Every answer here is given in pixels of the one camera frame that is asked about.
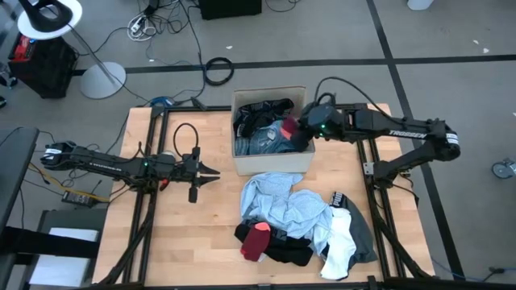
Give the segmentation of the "black box on floor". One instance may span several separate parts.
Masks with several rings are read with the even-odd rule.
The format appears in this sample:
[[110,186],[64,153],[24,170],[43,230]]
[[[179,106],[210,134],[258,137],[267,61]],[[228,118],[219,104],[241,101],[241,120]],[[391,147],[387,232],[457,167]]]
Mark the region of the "black box on floor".
[[198,0],[204,20],[258,15],[262,0]]

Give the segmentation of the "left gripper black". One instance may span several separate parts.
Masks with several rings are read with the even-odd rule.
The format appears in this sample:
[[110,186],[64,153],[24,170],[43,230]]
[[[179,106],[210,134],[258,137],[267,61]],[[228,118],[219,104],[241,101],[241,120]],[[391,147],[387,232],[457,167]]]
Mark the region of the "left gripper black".
[[[198,176],[198,166],[200,157],[200,147],[194,147],[189,154],[181,157],[181,177],[185,182],[190,183],[189,203],[196,203],[198,200],[198,188],[210,182],[219,180],[219,176]],[[207,167],[203,162],[200,163],[201,174],[219,174],[219,171]]]

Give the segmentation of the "large black garment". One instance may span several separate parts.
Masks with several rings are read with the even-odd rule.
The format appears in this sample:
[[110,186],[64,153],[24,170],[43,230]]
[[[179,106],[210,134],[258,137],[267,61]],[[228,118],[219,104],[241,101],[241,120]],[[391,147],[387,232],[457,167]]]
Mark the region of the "large black garment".
[[[242,245],[251,226],[258,222],[254,219],[243,220],[235,228],[234,236],[241,241]],[[271,228],[269,244],[257,262],[267,256],[277,262],[293,263],[299,267],[306,266],[313,255],[313,250],[310,248],[311,241],[307,238],[291,238],[284,230],[269,226]]]

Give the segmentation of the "black power adapter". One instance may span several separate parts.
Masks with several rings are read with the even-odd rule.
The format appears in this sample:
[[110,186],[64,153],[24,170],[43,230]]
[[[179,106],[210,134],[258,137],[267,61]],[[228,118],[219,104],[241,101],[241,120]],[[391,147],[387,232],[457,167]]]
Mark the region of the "black power adapter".
[[93,199],[92,197],[80,195],[77,193],[72,193],[70,191],[65,191],[61,201],[64,203],[72,204],[72,205],[79,205],[84,206],[88,208],[92,208],[95,206],[98,202]]

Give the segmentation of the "grey caster wheel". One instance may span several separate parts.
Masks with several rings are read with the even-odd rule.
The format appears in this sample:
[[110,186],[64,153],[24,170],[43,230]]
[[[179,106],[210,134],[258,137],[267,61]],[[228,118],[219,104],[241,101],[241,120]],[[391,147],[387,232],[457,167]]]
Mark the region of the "grey caster wheel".
[[492,165],[492,173],[499,179],[509,179],[516,176],[516,161],[506,158]]

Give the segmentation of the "black crossbar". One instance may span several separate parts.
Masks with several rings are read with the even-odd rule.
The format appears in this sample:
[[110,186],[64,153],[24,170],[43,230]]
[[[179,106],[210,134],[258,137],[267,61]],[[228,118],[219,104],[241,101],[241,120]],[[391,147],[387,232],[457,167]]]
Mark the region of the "black crossbar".
[[62,237],[7,226],[0,233],[0,253],[55,255],[93,259],[100,243],[79,238]]

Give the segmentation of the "black desk top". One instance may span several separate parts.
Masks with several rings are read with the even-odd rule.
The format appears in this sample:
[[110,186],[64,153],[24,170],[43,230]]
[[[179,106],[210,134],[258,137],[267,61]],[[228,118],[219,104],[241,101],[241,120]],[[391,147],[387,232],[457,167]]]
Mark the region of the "black desk top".
[[34,127],[0,129],[0,237],[17,199],[38,135],[39,130]]

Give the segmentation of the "red black device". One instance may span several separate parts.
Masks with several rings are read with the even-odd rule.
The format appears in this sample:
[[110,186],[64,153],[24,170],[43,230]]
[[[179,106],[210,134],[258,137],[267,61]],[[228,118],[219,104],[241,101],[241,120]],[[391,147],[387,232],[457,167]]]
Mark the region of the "red black device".
[[10,54],[10,59],[15,61],[25,61],[31,58],[34,42],[25,35],[20,35]]

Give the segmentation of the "white floor lamp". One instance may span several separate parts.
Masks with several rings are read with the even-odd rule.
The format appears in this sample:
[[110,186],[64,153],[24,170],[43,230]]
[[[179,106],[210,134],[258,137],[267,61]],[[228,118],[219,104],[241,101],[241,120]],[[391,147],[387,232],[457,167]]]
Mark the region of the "white floor lamp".
[[[88,68],[81,77],[81,93],[90,99],[104,99],[117,93],[126,82],[127,74],[125,68],[116,62],[103,62],[95,55],[92,48],[86,43],[82,36],[77,32],[76,26],[81,21],[83,15],[82,5],[78,0],[58,0],[68,6],[72,12],[72,20],[67,26],[53,32],[37,31],[30,23],[26,12],[22,11],[18,17],[17,26],[19,32],[32,39],[48,40],[55,39],[71,33],[79,44],[88,52],[88,56],[94,61],[94,65]],[[55,8],[43,8],[45,16],[54,18]]]

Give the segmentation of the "maroon sock pink toe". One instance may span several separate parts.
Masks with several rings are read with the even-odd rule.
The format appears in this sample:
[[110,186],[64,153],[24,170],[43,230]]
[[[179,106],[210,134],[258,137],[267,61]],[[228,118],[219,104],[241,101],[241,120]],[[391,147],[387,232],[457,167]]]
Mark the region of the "maroon sock pink toe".
[[292,135],[298,132],[298,128],[298,121],[293,117],[288,117],[282,120],[280,132],[283,137],[291,140]]
[[246,260],[257,262],[268,247],[271,228],[266,222],[258,222],[251,226],[243,245],[241,254]]

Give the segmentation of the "white sheet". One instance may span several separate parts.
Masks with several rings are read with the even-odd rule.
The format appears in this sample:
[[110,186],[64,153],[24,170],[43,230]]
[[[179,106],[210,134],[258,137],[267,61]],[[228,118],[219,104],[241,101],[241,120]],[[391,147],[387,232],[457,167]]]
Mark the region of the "white sheet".
[[[52,227],[49,234],[78,238],[90,242],[98,240],[97,230]],[[41,255],[29,280],[30,285],[79,287],[85,278],[91,259],[55,255]]]

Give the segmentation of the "grey Puma underwear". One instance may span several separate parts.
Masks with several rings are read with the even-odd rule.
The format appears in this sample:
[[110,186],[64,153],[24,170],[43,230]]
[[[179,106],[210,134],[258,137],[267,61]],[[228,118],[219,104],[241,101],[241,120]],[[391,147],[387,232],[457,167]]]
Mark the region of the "grey Puma underwear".
[[349,261],[349,269],[358,263],[371,263],[378,260],[374,251],[374,241],[371,230],[363,214],[355,203],[343,193],[334,192],[331,195],[329,205],[337,209],[347,209],[351,215],[350,234],[356,245],[356,251]]

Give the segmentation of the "black storage crate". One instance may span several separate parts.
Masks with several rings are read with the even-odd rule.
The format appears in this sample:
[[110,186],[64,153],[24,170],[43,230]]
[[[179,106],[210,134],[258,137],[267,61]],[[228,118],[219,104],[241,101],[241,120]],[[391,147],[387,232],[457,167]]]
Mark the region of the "black storage crate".
[[[10,54],[20,35],[18,33]],[[34,46],[29,60],[11,60],[9,54],[7,64],[11,74],[43,99],[64,98],[77,62],[75,51],[62,37],[30,39]]]

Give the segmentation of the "light blue shirt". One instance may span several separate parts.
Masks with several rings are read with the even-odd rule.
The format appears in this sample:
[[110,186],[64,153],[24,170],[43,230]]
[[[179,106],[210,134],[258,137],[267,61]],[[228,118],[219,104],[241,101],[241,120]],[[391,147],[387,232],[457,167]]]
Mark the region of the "light blue shirt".
[[291,238],[308,238],[317,255],[330,236],[332,213],[318,193],[293,190],[300,173],[266,172],[251,177],[240,194],[242,218],[257,218]]

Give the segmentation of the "black underwear with waistband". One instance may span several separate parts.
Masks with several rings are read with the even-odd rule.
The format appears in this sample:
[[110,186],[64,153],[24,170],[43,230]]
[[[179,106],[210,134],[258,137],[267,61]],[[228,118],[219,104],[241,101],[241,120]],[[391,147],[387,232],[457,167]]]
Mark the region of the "black underwear with waistband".
[[237,109],[233,122],[235,136],[250,138],[261,127],[270,126],[273,122],[288,117],[294,107],[294,103],[288,98],[241,106]]

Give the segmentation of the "beige fabric storage box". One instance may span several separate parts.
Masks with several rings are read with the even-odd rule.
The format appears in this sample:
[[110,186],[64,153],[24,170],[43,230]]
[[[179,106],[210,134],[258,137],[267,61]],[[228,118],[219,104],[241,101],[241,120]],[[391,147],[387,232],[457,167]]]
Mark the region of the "beige fabric storage box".
[[[307,104],[304,86],[286,86],[263,89],[238,89],[233,93],[231,123],[237,119],[237,109],[263,101],[278,101],[287,98],[293,102],[292,115],[299,118]],[[259,155],[237,155],[237,134],[231,129],[231,155],[239,176],[250,176],[262,172],[305,173],[315,155],[314,141],[309,141],[303,152],[271,153]]]

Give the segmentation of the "blue striped garment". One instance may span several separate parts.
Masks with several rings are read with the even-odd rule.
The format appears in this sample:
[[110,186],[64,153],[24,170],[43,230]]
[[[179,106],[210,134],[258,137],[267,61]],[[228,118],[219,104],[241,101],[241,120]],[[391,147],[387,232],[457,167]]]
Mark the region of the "blue striped garment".
[[291,141],[284,136],[282,121],[259,128],[249,138],[235,139],[235,155],[268,155],[295,152]]

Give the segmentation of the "white power strip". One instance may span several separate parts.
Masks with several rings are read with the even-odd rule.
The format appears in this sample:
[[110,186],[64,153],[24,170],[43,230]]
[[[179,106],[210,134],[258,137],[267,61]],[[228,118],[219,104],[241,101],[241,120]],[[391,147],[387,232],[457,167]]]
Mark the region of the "white power strip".
[[136,15],[127,24],[127,36],[134,42],[144,42],[150,40],[157,34],[157,29],[145,14]]

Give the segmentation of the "grey cabinet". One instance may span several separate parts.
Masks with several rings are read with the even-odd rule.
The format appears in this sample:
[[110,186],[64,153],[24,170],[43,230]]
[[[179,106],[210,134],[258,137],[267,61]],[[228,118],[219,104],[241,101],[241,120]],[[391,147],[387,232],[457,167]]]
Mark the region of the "grey cabinet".
[[[49,234],[52,227],[74,228],[97,230],[99,232],[98,240],[102,236],[104,221],[106,219],[105,209],[77,209],[77,210],[52,210],[45,211],[37,226],[39,232]],[[47,285],[30,285],[29,280],[35,269],[39,256],[34,258],[31,263],[23,271],[20,286],[16,290],[70,290],[72,288],[85,287],[92,284],[94,264],[96,259],[91,259],[89,267],[86,271],[85,278],[79,287],[59,287]]]

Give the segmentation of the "long white garment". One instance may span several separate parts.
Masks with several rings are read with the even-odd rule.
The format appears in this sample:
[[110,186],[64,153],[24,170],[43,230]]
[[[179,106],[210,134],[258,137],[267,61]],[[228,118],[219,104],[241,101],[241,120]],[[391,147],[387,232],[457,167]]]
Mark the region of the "long white garment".
[[350,258],[356,252],[356,244],[350,232],[352,217],[347,209],[331,207],[332,222],[329,250],[320,276],[326,280],[343,280],[348,277]]

